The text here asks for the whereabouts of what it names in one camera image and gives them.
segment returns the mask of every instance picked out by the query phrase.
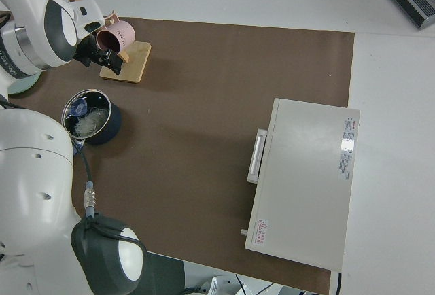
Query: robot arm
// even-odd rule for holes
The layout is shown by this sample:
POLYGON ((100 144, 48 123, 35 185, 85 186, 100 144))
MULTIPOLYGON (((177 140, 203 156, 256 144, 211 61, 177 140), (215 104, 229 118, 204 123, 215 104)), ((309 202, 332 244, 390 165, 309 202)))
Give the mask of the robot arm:
POLYGON ((91 42, 91 33, 105 24, 95 1, 0 1, 14 17, 0 29, 0 94, 5 98, 7 86, 14 81, 5 75, 24 78, 66 64, 73 58, 86 66, 91 61, 107 65, 114 60, 116 64, 110 66, 118 68, 119 73, 122 61, 115 54, 100 51, 91 42), (77 55, 77 46, 82 42, 87 46, 79 47, 77 55))
MULTIPOLYGON (((93 0, 0 1, 14 16, 0 28, 0 99, 14 79, 68 63, 104 24, 93 0)), ((72 171, 58 122, 0 107, 0 294, 127 295, 141 282, 145 248, 122 222, 80 219, 72 171)))

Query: brown mat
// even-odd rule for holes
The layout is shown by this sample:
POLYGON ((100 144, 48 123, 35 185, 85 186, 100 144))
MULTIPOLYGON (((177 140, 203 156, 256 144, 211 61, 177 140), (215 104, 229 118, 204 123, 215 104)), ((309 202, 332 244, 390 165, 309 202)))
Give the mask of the brown mat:
MULTIPOLYGON (((119 134, 86 146, 98 210, 129 223, 150 251, 328 293, 329 271, 246 250, 240 229, 254 201, 246 178, 256 131, 268 127, 273 99, 346 107, 353 33, 128 21, 152 44, 141 83, 103 80, 100 67, 74 62, 12 101, 56 120, 87 88, 118 105, 119 134)), ((85 178, 76 158, 80 213, 85 178)))

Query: pink mug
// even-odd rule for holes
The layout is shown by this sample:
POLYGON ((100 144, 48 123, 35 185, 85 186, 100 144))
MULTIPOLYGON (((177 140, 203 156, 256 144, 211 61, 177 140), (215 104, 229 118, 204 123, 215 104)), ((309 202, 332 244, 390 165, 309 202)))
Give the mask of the pink mug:
POLYGON ((135 41, 136 34, 130 23, 120 21, 115 14, 111 17, 114 19, 114 23, 101 27, 97 33, 97 46, 101 50, 110 49, 120 53, 135 41))

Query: warning label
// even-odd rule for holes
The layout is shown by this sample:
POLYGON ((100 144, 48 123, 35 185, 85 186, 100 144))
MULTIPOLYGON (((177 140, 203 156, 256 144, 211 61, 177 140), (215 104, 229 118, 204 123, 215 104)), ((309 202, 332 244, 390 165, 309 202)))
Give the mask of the warning label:
POLYGON ((264 244, 266 243, 268 225, 269 225, 268 220, 265 219, 257 220, 254 239, 252 240, 253 245, 264 246, 264 244))
POLYGON ((341 140, 340 162, 338 164, 338 176, 348 181, 351 179, 351 163, 358 126, 353 118, 347 118, 344 127, 343 138, 341 140))

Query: metal rim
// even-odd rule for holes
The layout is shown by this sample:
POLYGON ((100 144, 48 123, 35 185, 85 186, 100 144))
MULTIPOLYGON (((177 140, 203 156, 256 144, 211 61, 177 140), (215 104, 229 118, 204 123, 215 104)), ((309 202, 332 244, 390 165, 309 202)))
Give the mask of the metal rim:
POLYGON ((109 122, 110 117, 111 117, 111 101, 110 101, 109 97, 108 97, 104 92, 102 92, 102 91, 100 91, 100 90, 97 90, 97 89, 87 89, 87 90, 80 91, 79 93, 75 94, 71 99, 68 100, 67 104, 63 107, 63 110, 62 110, 62 118, 61 118, 61 122, 62 122, 62 126, 63 126, 63 128, 68 132, 68 134, 69 134, 70 137, 72 137, 73 139, 77 139, 77 140, 86 140, 86 139, 89 139, 89 138, 95 136, 95 135, 98 134, 99 132, 101 132, 101 130, 103 130, 103 128, 105 128, 105 126, 106 126, 107 123, 109 122), (107 117, 105 123, 102 125, 101 128, 99 128, 99 129, 98 129, 97 131, 95 131, 93 134, 91 134, 91 135, 89 135, 89 136, 87 136, 87 137, 82 137, 82 138, 81 138, 81 137, 78 137, 77 135, 72 135, 72 134, 67 130, 67 127, 65 126, 65 118, 66 118, 66 116, 67 116, 67 113, 68 113, 68 111, 69 111, 69 107, 70 107, 70 105, 72 104, 72 102, 73 102, 74 100, 76 100, 77 98, 80 98, 83 94, 86 94, 86 93, 89 93, 89 92, 97 92, 97 93, 103 95, 103 96, 106 98, 107 102, 109 103, 109 115, 108 115, 108 117, 107 117))

